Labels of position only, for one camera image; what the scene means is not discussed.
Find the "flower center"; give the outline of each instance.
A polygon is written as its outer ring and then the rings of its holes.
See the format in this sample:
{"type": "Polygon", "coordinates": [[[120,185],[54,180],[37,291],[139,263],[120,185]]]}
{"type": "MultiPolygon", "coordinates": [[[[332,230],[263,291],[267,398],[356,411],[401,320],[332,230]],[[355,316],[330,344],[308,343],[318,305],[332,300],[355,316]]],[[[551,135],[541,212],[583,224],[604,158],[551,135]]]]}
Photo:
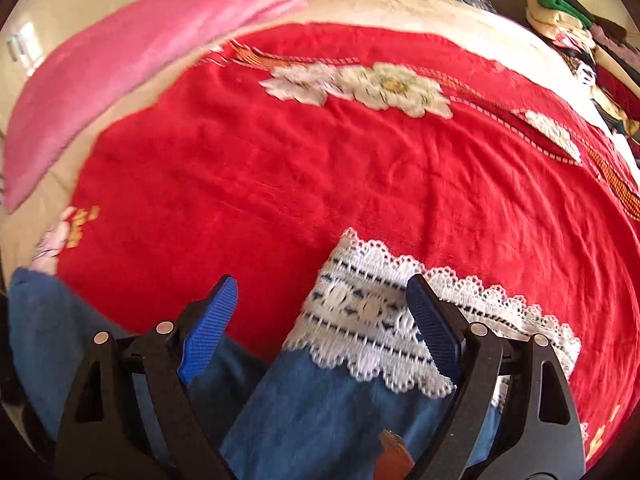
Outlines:
{"type": "Polygon", "coordinates": [[[394,94],[399,94],[402,92],[406,92],[408,86],[402,81],[398,81],[398,79],[386,79],[382,82],[382,88],[385,90],[389,90],[394,94]]]}

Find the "red blanket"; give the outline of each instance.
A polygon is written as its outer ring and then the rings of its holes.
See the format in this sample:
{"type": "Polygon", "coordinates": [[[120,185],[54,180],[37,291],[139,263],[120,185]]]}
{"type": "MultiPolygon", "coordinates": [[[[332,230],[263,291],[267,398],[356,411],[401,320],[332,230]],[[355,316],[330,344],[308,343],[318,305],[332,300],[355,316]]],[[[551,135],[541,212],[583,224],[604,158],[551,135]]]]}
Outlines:
{"type": "Polygon", "coordinates": [[[226,272],[240,290],[229,333],[271,359],[352,226],[569,323],[590,458],[638,400],[640,199],[626,165],[555,94],[443,38],[315,24],[226,44],[102,133],[72,205],[99,215],[72,228],[59,276],[130,330],[175,318],[226,272]],[[268,94],[278,67],[318,62],[374,67],[378,94],[344,98],[317,77],[296,80],[298,100],[268,94]],[[379,62],[409,68],[394,78],[379,62]],[[567,135],[543,135],[526,110],[567,135]]]}

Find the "green cloth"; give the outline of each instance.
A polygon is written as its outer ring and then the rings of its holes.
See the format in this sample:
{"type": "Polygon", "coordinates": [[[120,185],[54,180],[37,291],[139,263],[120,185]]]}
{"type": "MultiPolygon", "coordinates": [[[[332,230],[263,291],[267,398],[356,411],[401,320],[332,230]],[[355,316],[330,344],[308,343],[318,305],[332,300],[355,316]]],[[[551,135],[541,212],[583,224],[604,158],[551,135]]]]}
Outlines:
{"type": "Polygon", "coordinates": [[[567,14],[575,16],[582,22],[582,24],[584,25],[584,28],[589,28],[591,27],[591,25],[593,25],[593,22],[589,18],[587,18],[583,13],[579,12],[578,10],[575,10],[571,5],[569,5],[564,0],[538,0],[538,3],[543,7],[546,7],[547,9],[562,10],[562,12],[566,12],[567,14]]]}

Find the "silver screw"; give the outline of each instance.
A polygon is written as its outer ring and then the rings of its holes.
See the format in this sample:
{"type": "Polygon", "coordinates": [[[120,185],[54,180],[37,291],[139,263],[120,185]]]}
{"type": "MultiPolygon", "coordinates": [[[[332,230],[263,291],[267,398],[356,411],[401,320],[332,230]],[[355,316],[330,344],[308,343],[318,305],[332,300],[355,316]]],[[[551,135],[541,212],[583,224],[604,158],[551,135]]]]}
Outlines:
{"type": "Polygon", "coordinates": [[[536,334],[533,336],[533,341],[539,346],[547,346],[549,344],[549,339],[547,339],[542,334],[536,334]]]}
{"type": "Polygon", "coordinates": [[[472,323],[471,332],[478,337],[483,337],[487,334],[487,328],[482,323],[472,323]]]}
{"type": "Polygon", "coordinates": [[[109,333],[107,332],[98,332],[94,335],[94,343],[97,345],[101,345],[106,343],[109,340],[109,333]]]}
{"type": "Polygon", "coordinates": [[[156,326],[156,332],[159,334],[168,334],[174,329],[174,324],[171,321],[163,321],[156,326]]]}

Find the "blue gripper pad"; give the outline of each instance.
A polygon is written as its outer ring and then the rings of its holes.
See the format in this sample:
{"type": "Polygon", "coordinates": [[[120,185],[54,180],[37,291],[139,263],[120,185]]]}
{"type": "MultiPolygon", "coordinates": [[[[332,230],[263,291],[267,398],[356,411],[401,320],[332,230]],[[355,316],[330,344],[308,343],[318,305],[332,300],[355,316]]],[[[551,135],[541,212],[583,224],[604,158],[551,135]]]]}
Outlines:
{"type": "Polygon", "coordinates": [[[238,303],[238,284],[228,277],[184,340],[180,380],[187,386],[207,368],[238,303]]]}
{"type": "Polygon", "coordinates": [[[438,371],[454,384],[459,384],[462,378],[460,342],[417,278],[418,276],[411,277],[406,285],[406,304],[438,371]]]}

